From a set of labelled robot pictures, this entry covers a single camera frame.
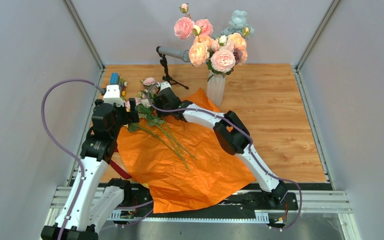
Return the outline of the yellow flower bouquet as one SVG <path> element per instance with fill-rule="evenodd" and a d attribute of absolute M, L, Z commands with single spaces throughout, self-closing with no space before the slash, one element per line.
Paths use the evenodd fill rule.
<path fill-rule="evenodd" d="M 128 101 L 124 103 L 128 110 L 136 110 L 138 112 L 139 118 L 146 121 L 146 126 L 141 126 L 139 123 L 130 123 L 127 127 L 128 131 L 134 133 L 141 130 L 159 140 L 183 162 L 189 171 L 190 168 L 186 162 L 185 154 L 188 154 L 194 160 L 196 157 L 176 140 L 168 122 L 162 116 L 158 116 L 156 110 L 151 105 L 151 98 L 155 97 L 158 92 L 157 87 L 151 88 L 151 86 L 157 84 L 158 81 L 153 77 L 148 77 L 142 79 L 140 83 L 143 86 L 143 90 L 139 91 L 135 98 L 135 107 L 131 107 Z"/>

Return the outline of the peach rose flower stem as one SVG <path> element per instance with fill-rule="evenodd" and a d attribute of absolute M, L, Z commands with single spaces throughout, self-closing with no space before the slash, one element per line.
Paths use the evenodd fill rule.
<path fill-rule="evenodd" d="M 204 64 L 210 58 L 210 50 L 214 40 L 202 33 L 202 29 L 198 25 L 192 28 L 195 39 L 189 49 L 188 57 L 191 64 L 195 67 Z"/>

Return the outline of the orange yellow wrapping paper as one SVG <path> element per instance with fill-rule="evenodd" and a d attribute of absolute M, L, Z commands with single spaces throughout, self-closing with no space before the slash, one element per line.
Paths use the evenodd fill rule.
<path fill-rule="evenodd" d="M 216 205 L 255 180 L 236 156 L 227 154 L 212 129 L 166 119 L 163 129 L 146 120 L 129 132 L 123 127 L 117 147 L 132 178 L 147 184 L 156 214 Z"/>

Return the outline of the pale pink rose stem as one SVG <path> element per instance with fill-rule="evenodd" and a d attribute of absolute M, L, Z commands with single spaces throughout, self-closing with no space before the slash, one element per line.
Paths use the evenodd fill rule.
<path fill-rule="evenodd" d="M 215 76 L 226 77 L 230 75 L 237 59 L 234 54 L 234 44 L 229 40 L 228 36 L 222 35 L 209 45 L 209 59 L 206 62 L 210 74 L 207 81 L 209 82 Z"/>

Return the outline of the pink rose flower stem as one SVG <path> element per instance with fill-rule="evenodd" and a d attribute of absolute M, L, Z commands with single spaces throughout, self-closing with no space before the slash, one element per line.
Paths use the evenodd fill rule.
<path fill-rule="evenodd" d="M 193 21 L 191 14 L 189 13 L 189 4 L 182 3 L 179 6 L 180 12 L 183 14 L 174 24 L 173 31 L 174 35 L 181 39 L 186 40 L 192 36 L 200 37 L 200 36 L 208 36 L 210 37 L 214 28 L 211 22 L 204 18 L 199 19 L 197 21 Z"/>

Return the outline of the light blue flower stem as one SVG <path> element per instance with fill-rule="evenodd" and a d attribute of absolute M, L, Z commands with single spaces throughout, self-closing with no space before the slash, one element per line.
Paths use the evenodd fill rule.
<path fill-rule="evenodd" d="M 221 31 L 221 36 L 238 33 L 245 39 L 250 39 L 255 33 L 255 29 L 248 23 L 248 13 L 245 10 L 235 10 L 228 24 L 229 27 Z"/>

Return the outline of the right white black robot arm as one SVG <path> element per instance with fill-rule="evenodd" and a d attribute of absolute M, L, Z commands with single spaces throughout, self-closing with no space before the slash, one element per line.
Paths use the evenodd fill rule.
<path fill-rule="evenodd" d="M 214 112 L 191 101 L 181 101 L 170 87 L 160 90 L 151 100 L 159 114 L 172 115 L 177 120 L 212 129 L 221 148 L 227 154 L 241 159 L 260 189 L 267 192 L 266 204 L 278 209 L 285 203 L 288 190 L 284 180 L 276 176 L 259 156 L 248 129 L 233 111 Z"/>

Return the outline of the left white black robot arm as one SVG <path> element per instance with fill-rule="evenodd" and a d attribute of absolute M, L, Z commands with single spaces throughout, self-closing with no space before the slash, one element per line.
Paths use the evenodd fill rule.
<path fill-rule="evenodd" d="M 81 146 L 79 169 L 74 183 L 52 226 L 43 227 L 43 240 L 97 240 L 99 232 L 115 208 L 129 206 L 133 193 L 129 183 L 112 179 L 96 203 L 93 198 L 110 165 L 123 126 L 138 123 L 136 111 L 127 111 L 122 98 L 95 101 L 91 127 Z"/>

